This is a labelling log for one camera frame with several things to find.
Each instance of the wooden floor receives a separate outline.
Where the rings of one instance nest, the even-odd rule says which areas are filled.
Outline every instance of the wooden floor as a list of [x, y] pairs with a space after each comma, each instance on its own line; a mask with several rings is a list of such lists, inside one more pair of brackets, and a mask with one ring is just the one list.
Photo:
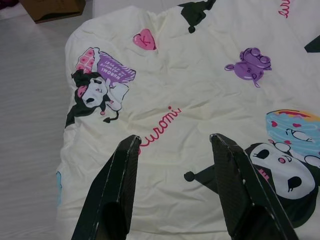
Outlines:
[[69, 35], [92, 17], [0, 20], [0, 240], [56, 240], [56, 168], [71, 92]]

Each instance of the cardboard box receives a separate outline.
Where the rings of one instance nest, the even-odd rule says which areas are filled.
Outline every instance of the cardboard box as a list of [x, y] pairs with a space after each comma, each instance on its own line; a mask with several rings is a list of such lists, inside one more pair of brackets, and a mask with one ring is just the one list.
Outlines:
[[82, 14], [86, 0], [20, 0], [36, 24]]

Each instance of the white comforter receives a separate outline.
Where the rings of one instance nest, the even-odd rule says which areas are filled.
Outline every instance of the white comforter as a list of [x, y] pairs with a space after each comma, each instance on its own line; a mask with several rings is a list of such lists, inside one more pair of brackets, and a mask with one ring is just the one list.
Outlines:
[[[219, 196], [184, 179], [213, 164], [211, 133], [244, 149], [264, 143], [268, 163], [254, 153], [261, 145], [251, 160], [271, 171], [267, 178], [284, 201], [312, 194], [317, 205], [296, 216], [295, 230], [302, 240], [319, 238], [320, 73], [278, 8], [217, 0], [189, 33], [180, 6], [159, 15], [128, 7], [70, 36], [60, 239], [71, 239], [93, 179], [131, 134], [142, 145], [127, 239], [230, 239]], [[297, 176], [300, 184], [291, 186]]]

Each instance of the purple icon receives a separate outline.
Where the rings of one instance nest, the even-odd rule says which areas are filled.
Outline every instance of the purple icon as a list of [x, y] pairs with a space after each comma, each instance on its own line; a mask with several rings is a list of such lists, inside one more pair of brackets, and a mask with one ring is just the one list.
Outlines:
[[240, 53], [240, 60], [235, 65], [228, 64], [224, 69], [226, 71], [233, 70], [241, 79], [252, 80], [254, 85], [260, 88], [257, 81], [262, 78], [264, 71], [272, 70], [270, 58], [261, 55], [258, 48], [252, 47]]

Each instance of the purple character print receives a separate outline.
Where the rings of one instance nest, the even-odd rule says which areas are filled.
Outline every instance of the purple character print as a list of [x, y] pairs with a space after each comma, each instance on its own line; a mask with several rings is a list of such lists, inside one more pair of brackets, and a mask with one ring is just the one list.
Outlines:
[[228, 64], [224, 69], [234, 71], [241, 79], [252, 80], [254, 85], [260, 88], [258, 80], [262, 78], [264, 71], [272, 70], [270, 58], [261, 55], [258, 48], [252, 47], [240, 53], [240, 60], [236, 64]]

